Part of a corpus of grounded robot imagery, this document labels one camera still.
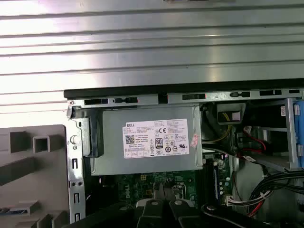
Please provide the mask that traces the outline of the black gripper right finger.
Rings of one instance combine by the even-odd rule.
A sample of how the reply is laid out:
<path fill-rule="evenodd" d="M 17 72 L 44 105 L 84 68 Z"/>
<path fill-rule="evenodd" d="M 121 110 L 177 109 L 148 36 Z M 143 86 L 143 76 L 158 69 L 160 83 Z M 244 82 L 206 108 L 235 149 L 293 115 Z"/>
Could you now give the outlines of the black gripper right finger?
<path fill-rule="evenodd" d="M 254 220 L 217 204 L 197 209 L 176 198 L 173 189 L 166 189 L 166 199 L 174 219 L 181 228 L 253 228 Z"/>

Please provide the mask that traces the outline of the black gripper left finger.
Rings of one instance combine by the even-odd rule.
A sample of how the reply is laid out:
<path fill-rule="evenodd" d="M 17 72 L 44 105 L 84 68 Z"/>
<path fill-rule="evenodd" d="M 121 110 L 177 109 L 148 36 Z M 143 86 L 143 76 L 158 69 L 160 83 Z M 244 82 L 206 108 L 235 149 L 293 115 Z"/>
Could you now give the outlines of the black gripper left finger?
<path fill-rule="evenodd" d="M 154 197 L 137 202 L 136 207 L 121 202 L 101 209 L 65 228 L 160 228 L 165 203 L 165 187 L 154 183 Z"/>

